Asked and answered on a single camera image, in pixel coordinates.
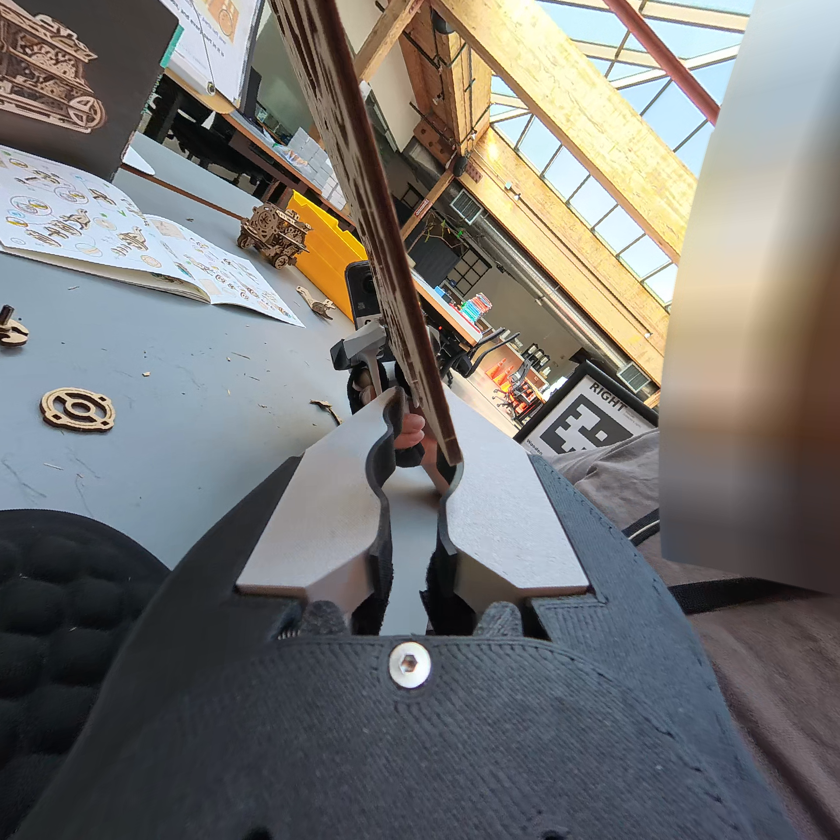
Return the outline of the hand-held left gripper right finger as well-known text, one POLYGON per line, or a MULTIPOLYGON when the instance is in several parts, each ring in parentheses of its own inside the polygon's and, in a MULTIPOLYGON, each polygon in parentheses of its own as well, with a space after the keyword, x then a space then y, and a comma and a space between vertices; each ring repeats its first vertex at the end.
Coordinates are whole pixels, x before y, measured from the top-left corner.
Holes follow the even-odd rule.
POLYGON ((457 396, 448 398, 463 461, 448 481, 429 562, 435 634, 471 634, 495 602, 581 595, 590 582, 527 450, 457 396))

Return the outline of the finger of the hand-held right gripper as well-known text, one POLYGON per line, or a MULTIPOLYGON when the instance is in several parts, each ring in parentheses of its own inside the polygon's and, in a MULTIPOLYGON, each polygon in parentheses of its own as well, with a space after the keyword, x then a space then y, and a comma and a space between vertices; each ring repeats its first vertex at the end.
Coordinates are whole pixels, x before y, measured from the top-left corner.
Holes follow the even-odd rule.
POLYGON ((330 349, 332 367, 336 371, 346 371, 358 362, 353 360, 374 358, 386 342, 386 330, 379 320, 367 322, 350 336, 336 342, 330 349))

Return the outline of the laser-cut plywood parts sheet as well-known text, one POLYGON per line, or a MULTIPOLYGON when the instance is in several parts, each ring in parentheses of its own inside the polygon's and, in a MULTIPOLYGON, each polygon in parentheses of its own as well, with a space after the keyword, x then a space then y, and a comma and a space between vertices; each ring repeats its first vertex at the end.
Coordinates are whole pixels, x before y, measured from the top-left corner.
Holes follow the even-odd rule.
POLYGON ((388 342, 438 450, 463 456, 350 48, 333 1, 271 1, 310 113, 362 238, 388 342))

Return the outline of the assembled wooden model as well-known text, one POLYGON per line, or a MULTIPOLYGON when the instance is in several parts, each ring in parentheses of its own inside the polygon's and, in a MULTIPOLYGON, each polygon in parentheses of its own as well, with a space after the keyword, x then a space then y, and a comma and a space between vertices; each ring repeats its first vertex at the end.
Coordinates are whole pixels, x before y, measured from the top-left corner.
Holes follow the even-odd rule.
POLYGON ((262 203, 242 222, 237 246, 256 247, 275 268, 295 266, 298 255, 308 252, 306 236, 310 231, 312 226, 302 222, 297 212, 262 203))

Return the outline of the person's right hand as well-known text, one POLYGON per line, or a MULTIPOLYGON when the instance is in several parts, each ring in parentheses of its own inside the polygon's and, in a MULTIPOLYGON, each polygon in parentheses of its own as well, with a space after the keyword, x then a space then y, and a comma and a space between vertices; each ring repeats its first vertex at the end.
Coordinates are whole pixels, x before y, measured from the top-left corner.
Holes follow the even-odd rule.
MULTIPOLYGON (((348 382, 348 399, 351 414, 356 414, 377 397, 369 370, 365 366, 352 369, 348 382)), ((437 455, 437 443, 430 433, 426 418, 417 408, 410 408, 403 415, 402 432, 394 440, 395 459, 398 466, 430 466, 437 455)))

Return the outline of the yellow plastic bin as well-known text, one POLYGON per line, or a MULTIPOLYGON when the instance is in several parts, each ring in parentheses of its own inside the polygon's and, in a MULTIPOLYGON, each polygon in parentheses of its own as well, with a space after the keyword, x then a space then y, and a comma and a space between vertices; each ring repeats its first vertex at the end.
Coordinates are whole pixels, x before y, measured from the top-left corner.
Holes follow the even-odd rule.
POLYGON ((334 217, 297 192, 292 193, 287 209, 297 212, 300 220, 311 226, 305 238, 308 251, 297 258, 297 268, 345 316, 353 319, 344 272, 347 265, 368 259, 361 242, 340 229, 334 217))

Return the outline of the white table with orange side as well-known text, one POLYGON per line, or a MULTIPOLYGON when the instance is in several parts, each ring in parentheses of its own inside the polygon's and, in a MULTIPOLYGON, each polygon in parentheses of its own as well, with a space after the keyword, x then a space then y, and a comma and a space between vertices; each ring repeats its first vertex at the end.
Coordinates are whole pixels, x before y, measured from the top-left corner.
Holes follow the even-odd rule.
POLYGON ((411 274, 423 306, 430 312, 435 312, 463 341, 474 347, 481 340, 481 332, 476 326, 438 295, 414 269, 411 269, 411 274))

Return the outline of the grey cloth garment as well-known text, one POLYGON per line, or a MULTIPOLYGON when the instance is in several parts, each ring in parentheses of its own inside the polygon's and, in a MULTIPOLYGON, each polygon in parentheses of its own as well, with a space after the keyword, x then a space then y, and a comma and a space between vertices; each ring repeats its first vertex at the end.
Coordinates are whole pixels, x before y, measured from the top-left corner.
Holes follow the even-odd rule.
POLYGON ((659 532, 658 441, 652 429, 545 459, 639 547, 659 532))

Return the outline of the black framed tag sign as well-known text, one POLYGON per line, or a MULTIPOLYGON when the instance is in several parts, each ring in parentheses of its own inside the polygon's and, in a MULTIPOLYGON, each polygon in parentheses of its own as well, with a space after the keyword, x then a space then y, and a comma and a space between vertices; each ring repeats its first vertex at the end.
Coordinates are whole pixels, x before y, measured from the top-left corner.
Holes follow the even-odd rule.
POLYGON ((514 436, 550 456, 609 447, 658 426, 658 414, 619 381, 583 361, 514 436))

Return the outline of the black office chair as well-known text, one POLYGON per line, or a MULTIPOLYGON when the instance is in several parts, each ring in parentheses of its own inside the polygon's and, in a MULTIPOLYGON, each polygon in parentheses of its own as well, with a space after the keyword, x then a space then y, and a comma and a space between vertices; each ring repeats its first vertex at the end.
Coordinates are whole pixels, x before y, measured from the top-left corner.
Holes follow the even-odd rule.
MULTIPOLYGON (((501 329, 493 332, 489 337, 478 342, 478 344, 475 347, 475 351, 478 351, 480 347, 484 346, 485 344, 488 344, 490 340, 498 339, 501 336, 501 334, 501 329)), ((488 356, 488 354, 492 353, 495 350, 500 350, 501 348, 505 347, 511 342, 515 342, 515 339, 518 338, 519 335, 520 332, 511 333, 509 330, 506 331, 504 340, 495 342, 491 346, 487 346, 487 348, 484 349, 482 352, 474 354, 475 358, 472 358, 472 356, 468 358, 465 357, 465 361, 463 363, 459 362, 458 373, 460 373, 460 375, 465 379, 470 378, 470 376, 473 375, 479 369, 480 363, 488 356)))

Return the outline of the stack of white boxes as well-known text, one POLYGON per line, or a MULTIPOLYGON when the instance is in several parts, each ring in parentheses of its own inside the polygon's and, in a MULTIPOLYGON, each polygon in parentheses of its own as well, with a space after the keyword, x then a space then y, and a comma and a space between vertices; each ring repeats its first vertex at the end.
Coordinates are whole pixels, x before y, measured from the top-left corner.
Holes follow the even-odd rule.
POLYGON ((327 152, 303 128, 295 132, 280 154, 336 207, 345 205, 343 192, 327 152))

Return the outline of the wooden workbench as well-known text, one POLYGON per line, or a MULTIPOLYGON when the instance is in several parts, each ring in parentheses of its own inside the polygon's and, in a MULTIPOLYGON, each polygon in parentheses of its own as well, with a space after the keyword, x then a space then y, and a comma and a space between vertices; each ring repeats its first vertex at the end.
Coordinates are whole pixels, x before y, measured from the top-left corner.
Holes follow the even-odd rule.
POLYGON ((238 111, 221 113, 200 101, 183 82, 166 71, 154 91, 155 101, 145 134, 162 143, 165 138, 178 140, 182 150, 197 158, 206 169, 221 165, 255 186, 255 197, 262 197, 284 207, 286 194, 296 191, 339 219, 344 230, 354 230, 349 212, 333 206, 322 189, 296 170, 278 151, 272 150, 256 126, 238 111))

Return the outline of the open instruction booklet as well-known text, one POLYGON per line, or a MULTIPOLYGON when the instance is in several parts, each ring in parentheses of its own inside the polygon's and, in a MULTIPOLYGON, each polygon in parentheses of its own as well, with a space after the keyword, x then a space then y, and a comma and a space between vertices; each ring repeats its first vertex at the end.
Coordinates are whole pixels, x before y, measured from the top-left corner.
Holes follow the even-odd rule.
POLYGON ((95 175, 5 146, 1 241, 4 253, 303 327, 247 259, 142 213, 95 175))

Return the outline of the black padded wrist rest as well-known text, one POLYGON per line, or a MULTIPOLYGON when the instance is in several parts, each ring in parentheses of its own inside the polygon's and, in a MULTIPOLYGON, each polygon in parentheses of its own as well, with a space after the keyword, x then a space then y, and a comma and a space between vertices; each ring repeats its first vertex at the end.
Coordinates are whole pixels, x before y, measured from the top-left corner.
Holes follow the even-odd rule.
POLYGON ((110 526, 1 513, 1 838, 53 780, 102 681, 170 570, 110 526))

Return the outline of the person's brown shirt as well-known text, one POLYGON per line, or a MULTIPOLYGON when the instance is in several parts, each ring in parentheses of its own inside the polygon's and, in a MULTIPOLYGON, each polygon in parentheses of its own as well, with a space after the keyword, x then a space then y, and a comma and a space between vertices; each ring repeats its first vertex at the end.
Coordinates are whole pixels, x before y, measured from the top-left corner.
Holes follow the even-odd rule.
POLYGON ((730 579, 669 587, 802 838, 839 838, 839 600, 730 579))

